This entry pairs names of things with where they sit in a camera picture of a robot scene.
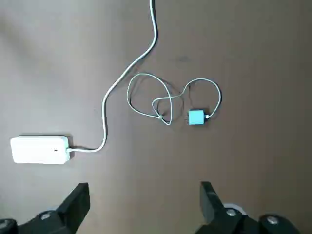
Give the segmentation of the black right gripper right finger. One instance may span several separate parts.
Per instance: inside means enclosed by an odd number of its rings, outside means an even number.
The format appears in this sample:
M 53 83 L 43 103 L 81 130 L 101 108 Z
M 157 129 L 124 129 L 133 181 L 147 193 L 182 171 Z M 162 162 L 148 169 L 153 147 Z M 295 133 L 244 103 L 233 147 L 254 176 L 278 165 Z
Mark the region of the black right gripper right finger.
M 250 218 L 236 204 L 222 203 L 210 182 L 200 184 L 200 207 L 205 224 L 197 234 L 298 234 L 300 231 L 286 218 L 264 214 Z

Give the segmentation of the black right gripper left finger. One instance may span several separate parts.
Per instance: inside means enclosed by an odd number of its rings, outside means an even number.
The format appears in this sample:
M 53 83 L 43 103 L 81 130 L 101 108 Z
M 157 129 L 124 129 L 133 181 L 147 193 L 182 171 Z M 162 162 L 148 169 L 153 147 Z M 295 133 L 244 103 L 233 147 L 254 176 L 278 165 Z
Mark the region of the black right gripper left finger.
M 88 183 L 80 183 L 55 209 L 41 212 L 19 225 L 14 219 L 0 220 L 2 234 L 75 234 L 90 209 Z

